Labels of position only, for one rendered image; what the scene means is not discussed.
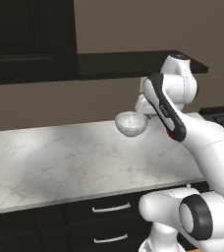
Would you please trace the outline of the white bowl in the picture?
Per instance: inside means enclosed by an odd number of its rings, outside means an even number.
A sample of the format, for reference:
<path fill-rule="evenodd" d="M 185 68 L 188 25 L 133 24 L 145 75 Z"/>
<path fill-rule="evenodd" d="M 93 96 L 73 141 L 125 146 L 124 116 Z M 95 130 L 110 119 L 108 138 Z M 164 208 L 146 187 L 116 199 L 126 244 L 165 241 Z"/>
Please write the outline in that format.
<path fill-rule="evenodd" d="M 124 136 L 133 138 L 145 131 L 148 120 L 142 114 L 126 111 L 116 116 L 115 125 Z"/>

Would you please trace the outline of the black drawer front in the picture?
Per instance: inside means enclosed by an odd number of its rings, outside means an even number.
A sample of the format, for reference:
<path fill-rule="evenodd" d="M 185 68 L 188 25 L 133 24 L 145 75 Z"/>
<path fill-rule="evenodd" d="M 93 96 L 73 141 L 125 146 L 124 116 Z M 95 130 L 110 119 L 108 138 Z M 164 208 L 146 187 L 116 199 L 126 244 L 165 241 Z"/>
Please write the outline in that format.
<path fill-rule="evenodd" d="M 74 252 L 138 252 L 148 237 L 151 224 L 144 221 L 114 222 L 105 225 L 85 226 L 72 232 Z M 93 238 L 106 239 L 128 233 L 125 240 L 95 244 Z"/>
<path fill-rule="evenodd" d="M 130 218 L 140 220 L 139 201 L 142 195 L 142 192 L 135 192 L 68 203 L 66 207 L 68 218 L 71 222 L 112 221 Z M 122 211 L 95 214 L 91 210 L 92 207 L 103 209 L 125 205 L 128 202 L 131 207 Z"/>

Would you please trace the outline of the red bowl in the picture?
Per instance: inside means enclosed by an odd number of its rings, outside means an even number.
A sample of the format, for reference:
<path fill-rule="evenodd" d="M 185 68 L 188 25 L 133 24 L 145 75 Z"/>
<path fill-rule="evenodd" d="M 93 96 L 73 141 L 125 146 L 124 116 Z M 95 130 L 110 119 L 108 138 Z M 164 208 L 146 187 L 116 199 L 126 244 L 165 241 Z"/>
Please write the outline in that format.
<path fill-rule="evenodd" d="M 166 132 L 167 132 L 167 135 L 168 135 L 172 140 L 177 141 L 177 140 L 175 139 L 175 137 L 172 135 L 172 133 L 171 133 L 169 130 L 166 130 Z"/>

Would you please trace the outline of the black upper cabinet door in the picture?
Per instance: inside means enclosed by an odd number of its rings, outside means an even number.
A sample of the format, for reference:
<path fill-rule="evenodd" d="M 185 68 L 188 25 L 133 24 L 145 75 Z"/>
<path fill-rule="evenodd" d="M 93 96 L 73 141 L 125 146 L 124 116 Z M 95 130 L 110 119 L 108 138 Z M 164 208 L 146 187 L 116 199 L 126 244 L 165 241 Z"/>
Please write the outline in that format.
<path fill-rule="evenodd" d="M 0 0 L 0 85 L 78 77 L 74 0 Z"/>

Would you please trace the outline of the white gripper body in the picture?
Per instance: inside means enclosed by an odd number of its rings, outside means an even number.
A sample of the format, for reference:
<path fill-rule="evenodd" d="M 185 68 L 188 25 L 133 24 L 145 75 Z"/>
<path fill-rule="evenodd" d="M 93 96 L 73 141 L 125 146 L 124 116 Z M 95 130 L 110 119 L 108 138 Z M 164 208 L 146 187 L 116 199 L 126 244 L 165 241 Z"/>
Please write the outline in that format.
<path fill-rule="evenodd" d="M 147 101 L 145 96 L 141 94 L 137 100 L 135 110 L 139 114 L 143 115 L 155 115 L 156 111 L 152 107 L 152 105 Z"/>

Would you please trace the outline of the black base cupboard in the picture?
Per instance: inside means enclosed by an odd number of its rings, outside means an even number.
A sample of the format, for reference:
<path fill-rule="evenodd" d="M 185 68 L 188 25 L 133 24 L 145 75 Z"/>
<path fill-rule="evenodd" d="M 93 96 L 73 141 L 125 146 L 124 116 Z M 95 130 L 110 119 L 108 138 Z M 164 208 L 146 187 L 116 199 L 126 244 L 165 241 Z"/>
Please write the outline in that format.
<path fill-rule="evenodd" d="M 0 252 L 71 252 L 64 207 L 0 214 Z"/>

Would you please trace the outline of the black open cabinet shelf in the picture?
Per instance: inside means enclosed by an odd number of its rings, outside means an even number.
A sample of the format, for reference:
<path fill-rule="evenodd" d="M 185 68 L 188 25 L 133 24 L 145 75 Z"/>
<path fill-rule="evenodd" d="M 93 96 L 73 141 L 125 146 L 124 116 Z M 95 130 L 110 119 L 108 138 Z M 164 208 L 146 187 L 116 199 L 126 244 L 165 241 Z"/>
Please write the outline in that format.
<path fill-rule="evenodd" d="M 145 77 L 159 72 L 168 55 L 180 53 L 160 50 L 79 54 L 79 77 L 84 81 Z"/>

